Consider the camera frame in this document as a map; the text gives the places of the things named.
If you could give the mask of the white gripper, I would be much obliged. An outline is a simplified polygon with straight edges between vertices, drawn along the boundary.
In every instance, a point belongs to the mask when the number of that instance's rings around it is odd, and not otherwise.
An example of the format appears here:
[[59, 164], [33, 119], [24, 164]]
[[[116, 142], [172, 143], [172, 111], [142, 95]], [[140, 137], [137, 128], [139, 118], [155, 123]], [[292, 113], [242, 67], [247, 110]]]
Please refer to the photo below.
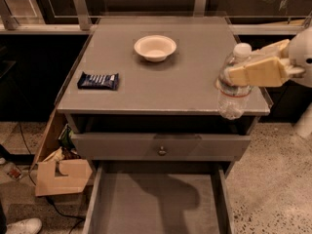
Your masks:
[[226, 68], [225, 77], [231, 85], [281, 87], [292, 78], [300, 85], [312, 87], [312, 27], [299, 32], [291, 42], [285, 39], [255, 50], [252, 57], [270, 58]]

